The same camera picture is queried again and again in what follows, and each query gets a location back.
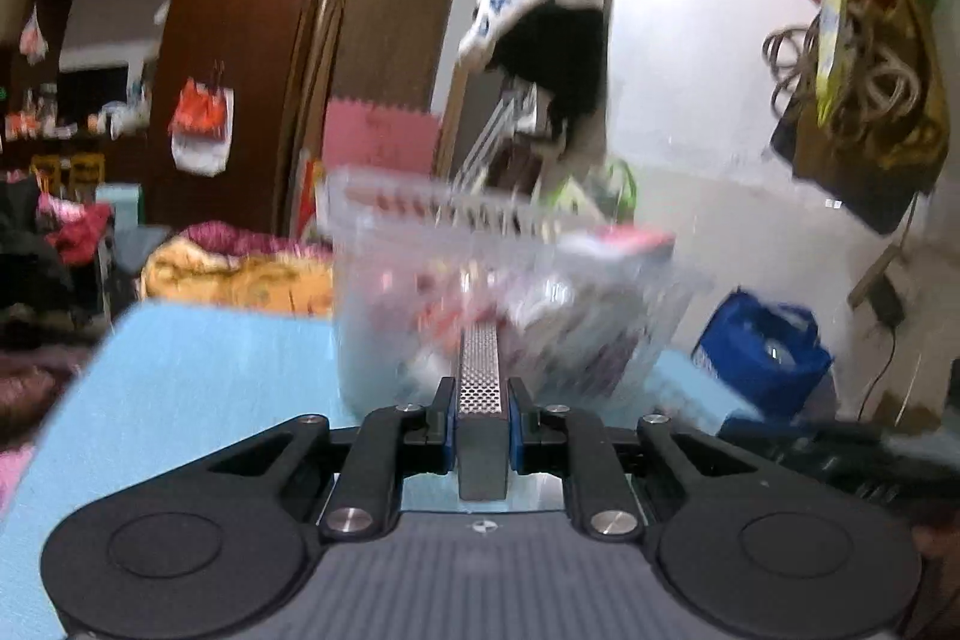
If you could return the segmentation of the orange yellow quilt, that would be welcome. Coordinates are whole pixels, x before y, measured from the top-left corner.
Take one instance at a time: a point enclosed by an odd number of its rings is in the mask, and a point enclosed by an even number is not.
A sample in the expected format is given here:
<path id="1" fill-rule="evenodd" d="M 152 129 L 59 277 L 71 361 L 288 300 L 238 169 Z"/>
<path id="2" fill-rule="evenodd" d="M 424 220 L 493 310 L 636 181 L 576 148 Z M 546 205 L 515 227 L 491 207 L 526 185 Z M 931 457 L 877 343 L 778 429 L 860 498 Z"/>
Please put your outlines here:
<path id="1" fill-rule="evenodd" d="M 140 298 L 328 319 L 334 273 L 327 260 L 290 253 L 225 257 L 176 237 L 146 260 Z"/>

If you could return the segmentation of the white black hanging garment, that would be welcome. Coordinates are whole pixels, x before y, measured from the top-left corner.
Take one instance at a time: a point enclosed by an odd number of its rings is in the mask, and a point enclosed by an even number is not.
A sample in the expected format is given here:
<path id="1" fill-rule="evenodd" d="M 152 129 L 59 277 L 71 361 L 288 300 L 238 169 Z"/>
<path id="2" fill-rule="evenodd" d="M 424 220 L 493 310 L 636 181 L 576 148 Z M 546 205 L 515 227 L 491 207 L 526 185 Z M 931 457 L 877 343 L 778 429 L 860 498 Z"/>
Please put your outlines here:
<path id="1" fill-rule="evenodd" d="M 570 163 L 607 152 L 607 0 L 477 0 L 457 65 L 503 70 L 550 96 L 548 138 Z"/>

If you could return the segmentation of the blue fabric shopping bag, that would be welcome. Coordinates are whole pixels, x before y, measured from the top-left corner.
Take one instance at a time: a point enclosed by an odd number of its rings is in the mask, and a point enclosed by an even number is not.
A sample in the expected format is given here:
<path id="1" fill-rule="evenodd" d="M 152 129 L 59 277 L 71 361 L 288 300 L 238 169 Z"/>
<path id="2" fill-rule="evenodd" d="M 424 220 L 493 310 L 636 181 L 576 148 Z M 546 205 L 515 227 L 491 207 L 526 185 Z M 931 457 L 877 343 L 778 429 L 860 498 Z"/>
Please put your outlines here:
<path id="1" fill-rule="evenodd" d="M 711 315 L 692 360 L 770 419 L 804 408 L 832 369 L 809 308 L 768 304 L 736 289 Z"/>

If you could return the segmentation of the dark clothes pile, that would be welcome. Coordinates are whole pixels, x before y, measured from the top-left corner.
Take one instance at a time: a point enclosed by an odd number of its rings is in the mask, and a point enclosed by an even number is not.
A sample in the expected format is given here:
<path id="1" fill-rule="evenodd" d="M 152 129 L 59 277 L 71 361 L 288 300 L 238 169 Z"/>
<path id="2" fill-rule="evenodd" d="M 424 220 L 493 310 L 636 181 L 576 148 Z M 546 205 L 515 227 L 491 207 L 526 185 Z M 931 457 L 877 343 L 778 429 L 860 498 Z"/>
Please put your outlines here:
<path id="1" fill-rule="evenodd" d="M 2 375 L 64 383 L 109 323 L 114 229 L 104 203 L 69 202 L 36 179 L 2 182 Z"/>

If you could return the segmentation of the grey dotted slim box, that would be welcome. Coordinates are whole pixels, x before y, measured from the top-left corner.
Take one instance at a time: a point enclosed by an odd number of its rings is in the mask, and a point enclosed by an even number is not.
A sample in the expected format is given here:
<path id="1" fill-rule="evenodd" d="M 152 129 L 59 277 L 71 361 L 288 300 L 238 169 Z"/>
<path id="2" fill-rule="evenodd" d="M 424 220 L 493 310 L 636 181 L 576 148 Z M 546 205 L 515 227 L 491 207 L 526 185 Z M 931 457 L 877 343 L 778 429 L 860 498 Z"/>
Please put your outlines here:
<path id="1" fill-rule="evenodd" d="M 462 502 L 505 500 L 509 482 L 509 408 L 501 377 L 498 326 L 462 333 L 455 392 L 455 468 Z"/>

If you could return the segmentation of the translucent white plastic basket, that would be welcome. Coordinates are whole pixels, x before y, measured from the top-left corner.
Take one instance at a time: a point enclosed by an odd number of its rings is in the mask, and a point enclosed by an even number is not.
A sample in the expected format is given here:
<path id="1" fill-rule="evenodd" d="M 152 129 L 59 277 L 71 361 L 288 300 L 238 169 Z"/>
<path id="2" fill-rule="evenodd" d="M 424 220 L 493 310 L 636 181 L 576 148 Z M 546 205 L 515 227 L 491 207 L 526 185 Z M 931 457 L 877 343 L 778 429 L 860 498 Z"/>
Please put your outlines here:
<path id="1" fill-rule="evenodd" d="M 317 198 L 332 241 L 343 403 L 364 414 L 421 403 L 455 374 L 467 326 L 498 326 L 501 372 L 539 403 L 605 419 L 641 388 L 708 281 L 672 259 L 636 283 L 573 275 L 560 237 L 612 226 L 421 175 L 340 167 Z"/>

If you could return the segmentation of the pink foam mat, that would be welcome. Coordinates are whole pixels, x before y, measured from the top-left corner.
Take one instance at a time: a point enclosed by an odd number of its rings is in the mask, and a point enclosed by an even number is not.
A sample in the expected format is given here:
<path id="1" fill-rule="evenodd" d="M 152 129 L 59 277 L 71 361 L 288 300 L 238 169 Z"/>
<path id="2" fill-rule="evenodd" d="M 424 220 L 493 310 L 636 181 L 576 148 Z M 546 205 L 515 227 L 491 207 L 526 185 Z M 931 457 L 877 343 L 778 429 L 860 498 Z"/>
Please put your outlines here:
<path id="1" fill-rule="evenodd" d="M 327 172 L 343 166 L 428 175 L 441 119 L 423 110 L 331 99 L 320 160 Z"/>

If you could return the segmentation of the orange white hanging bag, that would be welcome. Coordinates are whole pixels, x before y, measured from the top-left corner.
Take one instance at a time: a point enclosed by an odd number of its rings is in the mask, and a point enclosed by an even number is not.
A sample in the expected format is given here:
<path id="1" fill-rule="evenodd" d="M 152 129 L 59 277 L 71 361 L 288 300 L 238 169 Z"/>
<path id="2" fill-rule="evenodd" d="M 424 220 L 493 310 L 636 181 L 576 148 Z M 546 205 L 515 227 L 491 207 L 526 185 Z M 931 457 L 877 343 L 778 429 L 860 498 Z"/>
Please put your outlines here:
<path id="1" fill-rule="evenodd" d="M 228 167 L 235 120 L 235 92 L 185 81 L 167 131 L 176 169 L 217 177 Z"/>

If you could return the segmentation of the green white tote bag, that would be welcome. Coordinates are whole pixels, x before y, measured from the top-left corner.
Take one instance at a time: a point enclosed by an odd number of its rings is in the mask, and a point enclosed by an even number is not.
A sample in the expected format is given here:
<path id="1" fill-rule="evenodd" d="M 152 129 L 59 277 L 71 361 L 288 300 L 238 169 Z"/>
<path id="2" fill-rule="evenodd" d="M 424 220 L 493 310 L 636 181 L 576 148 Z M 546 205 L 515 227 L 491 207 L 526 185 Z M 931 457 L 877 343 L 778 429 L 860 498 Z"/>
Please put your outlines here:
<path id="1" fill-rule="evenodd" d="M 607 224 L 631 224 L 638 204 L 638 182 L 622 159 L 607 159 L 583 175 L 569 174 L 544 197 L 550 208 Z"/>

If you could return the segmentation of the red pink tissue pack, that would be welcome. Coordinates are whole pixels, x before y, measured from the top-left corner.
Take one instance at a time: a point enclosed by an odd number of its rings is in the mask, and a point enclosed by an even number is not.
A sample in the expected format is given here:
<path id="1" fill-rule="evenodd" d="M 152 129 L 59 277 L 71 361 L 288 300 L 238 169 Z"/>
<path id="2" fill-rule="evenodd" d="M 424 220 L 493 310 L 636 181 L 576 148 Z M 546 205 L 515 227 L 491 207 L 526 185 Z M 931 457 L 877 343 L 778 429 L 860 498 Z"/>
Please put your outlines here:
<path id="1" fill-rule="evenodd" d="M 675 236 L 636 224 L 568 232 L 553 248 L 553 260 L 573 275 L 597 281 L 636 283 L 672 269 Z"/>

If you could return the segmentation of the brown hanging bag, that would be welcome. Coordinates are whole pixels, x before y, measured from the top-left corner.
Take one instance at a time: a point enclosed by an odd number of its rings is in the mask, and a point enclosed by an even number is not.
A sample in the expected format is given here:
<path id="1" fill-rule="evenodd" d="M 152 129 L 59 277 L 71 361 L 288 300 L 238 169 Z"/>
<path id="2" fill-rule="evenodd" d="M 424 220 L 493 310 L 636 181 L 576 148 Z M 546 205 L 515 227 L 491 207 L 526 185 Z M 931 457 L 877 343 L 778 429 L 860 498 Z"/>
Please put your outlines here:
<path id="1" fill-rule="evenodd" d="M 879 236 L 934 190 L 950 145 L 946 90 L 923 0 L 848 0 L 843 74 L 832 107 L 817 96 L 820 23 L 766 36 L 775 89 L 770 146 L 794 179 L 822 188 Z"/>

